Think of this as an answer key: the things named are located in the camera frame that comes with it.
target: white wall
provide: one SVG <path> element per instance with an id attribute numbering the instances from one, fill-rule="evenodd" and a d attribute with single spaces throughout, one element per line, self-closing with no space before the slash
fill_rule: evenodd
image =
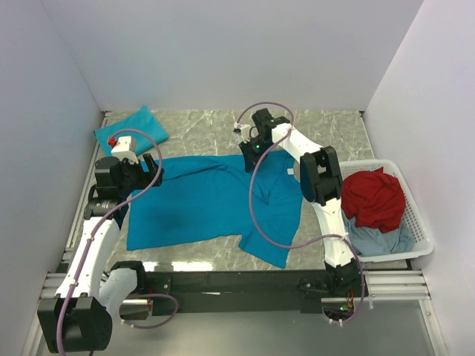
<path id="1" fill-rule="evenodd" d="M 62 256 L 100 112 L 39 1 L 0 1 L 0 48 L 0 354 L 14 356 Z"/>
<path id="2" fill-rule="evenodd" d="M 364 110 L 422 0 L 42 2 L 103 110 Z"/>
<path id="3" fill-rule="evenodd" d="M 474 1 L 425 0 L 364 116 L 376 156 L 402 169 L 434 234 L 419 264 L 457 356 L 475 346 L 474 39 Z"/>

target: basket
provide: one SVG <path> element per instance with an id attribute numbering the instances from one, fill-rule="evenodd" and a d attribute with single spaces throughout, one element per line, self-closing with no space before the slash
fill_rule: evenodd
<path id="1" fill-rule="evenodd" d="M 409 252 L 402 254 L 385 254 L 382 256 L 360 257 L 360 260 L 362 262 L 406 260 L 431 253 L 433 250 L 432 236 L 430 236 L 426 225 L 422 221 L 422 216 L 419 212 L 419 209 L 417 208 L 416 201 L 414 200 L 413 195 L 410 193 L 409 187 L 407 186 L 407 183 L 404 180 L 404 177 L 402 176 L 398 166 L 394 162 L 391 162 L 387 159 L 365 159 L 361 161 L 340 162 L 341 175 L 343 179 L 355 172 L 368 170 L 372 171 L 381 167 L 383 167 L 383 171 L 386 174 L 390 174 L 391 176 L 399 179 L 399 183 L 401 184 L 401 188 L 406 198 L 406 209 L 402 219 L 404 219 L 406 225 L 412 230 L 416 243 L 414 244 L 412 251 Z"/>

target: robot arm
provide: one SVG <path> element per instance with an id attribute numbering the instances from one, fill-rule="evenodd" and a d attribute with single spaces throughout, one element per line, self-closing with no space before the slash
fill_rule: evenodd
<path id="1" fill-rule="evenodd" d="M 99 159 L 95 163 L 96 185 L 89 193 L 82 238 L 68 275 L 57 289 L 55 297 L 41 300 L 38 307 L 39 322 L 50 352 L 58 352 L 56 328 L 59 310 L 71 284 L 76 283 L 76 288 L 68 304 L 62 333 L 66 352 L 104 350 L 111 338 L 112 319 L 119 314 L 124 299 L 132 293 L 147 292 L 145 269 L 139 261 L 116 263 L 107 281 L 101 285 L 102 272 L 119 239 L 127 205 L 99 227 L 79 280 L 73 279 L 93 228 L 110 210 L 126 201 L 132 191 L 144 189 L 157 174 L 158 167 L 151 155 L 143 155 L 148 168 L 148 171 L 144 171 L 134 149 L 135 141 L 131 136 L 121 137 L 118 142 L 114 142 L 113 156 Z M 162 178 L 163 170 L 154 185 L 160 185 Z"/>
<path id="2" fill-rule="evenodd" d="M 246 171 L 251 171 L 263 152 L 273 142 L 290 136 L 279 144 L 300 163 L 300 184 L 302 194 L 315 209 L 320 222 L 321 233 L 346 235 L 341 217 L 341 172 L 335 149 L 322 147 L 306 138 L 289 123 L 285 117 L 274 118 L 267 109 L 256 111 L 252 116 L 258 135 L 251 137 L 253 127 L 235 125 L 243 141 L 239 144 L 244 155 Z M 339 238 L 324 240 L 325 262 L 337 268 L 345 266 L 352 260 L 353 254 L 346 243 Z"/>

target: gray marble surface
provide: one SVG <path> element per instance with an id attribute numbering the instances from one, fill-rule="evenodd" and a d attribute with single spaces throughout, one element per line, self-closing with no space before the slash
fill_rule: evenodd
<path id="1" fill-rule="evenodd" d="M 240 154 L 238 136 L 232 133 L 233 123 L 240 111 L 152 112 L 170 136 L 167 141 L 160 144 L 164 158 Z M 284 111 L 271 112 L 274 116 L 285 114 Z M 113 124 L 130 114 L 131 112 L 128 111 L 106 113 L 105 124 Z M 246 120 L 250 120 L 250 116 L 244 118 L 243 122 Z M 340 161 L 374 158 L 358 111 L 296 111 L 295 127 L 320 145 L 332 145 L 337 150 Z M 157 158 L 156 152 L 150 152 Z M 99 149 L 97 158 L 102 156 L 104 155 Z M 108 260 L 108 269 L 120 260 L 142 260 L 148 271 L 278 269 L 240 250 L 238 248 L 240 236 L 218 237 L 198 243 L 127 251 L 125 244 L 127 232 L 128 216 L 122 226 L 119 242 Z M 320 227 L 315 212 L 304 200 L 300 226 L 294 243 L 302 243 L 319 235 Z M 314 243 L 306 248 L 291 250 L 286 269 L 306 268 L 324 268 L 323 243 Z"/>

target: teal cloth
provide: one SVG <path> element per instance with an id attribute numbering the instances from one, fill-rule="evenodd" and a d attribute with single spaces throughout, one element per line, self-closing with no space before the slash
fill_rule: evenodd
<path id="1" fill-rule="evenodd" d="M 259 169 L 253 191 L 261 228 L 285 245 L 292 244 L 302 205 L 300 186 L 287 173 L 293 163 L 287 152 L 271 152 Z M 162 185 L 131 203 L 128 250 L 242 234 L 240 248 L 285 267 L 289 250 L 265 241 L 252 223 L 248 206 L 251 174 L 244 171 L 241 155 L 164 159 L 163 167 Z"/>
<path id="2" fill-rule="evenodd" d="M 146 106 L 142 106 L 140 110 L 130 115 L 127 119 L 94 131 L 97 141 L 106 156 L 112 156 L 112 147 L 107 143 L 109 137 L 115 134 L 118 130 L 124 128 L 135 128 L 136 130 L 141 130 L 154 139 L 156 143 L 161 143 L 168 139 L 168 134 L 155 119 L 154 115 Z M 142 154 L 153 146 L 150 141 L 138 133 L 128 133 L 127 135 L 134 137 L 137 141 L 135 154 Z"/>

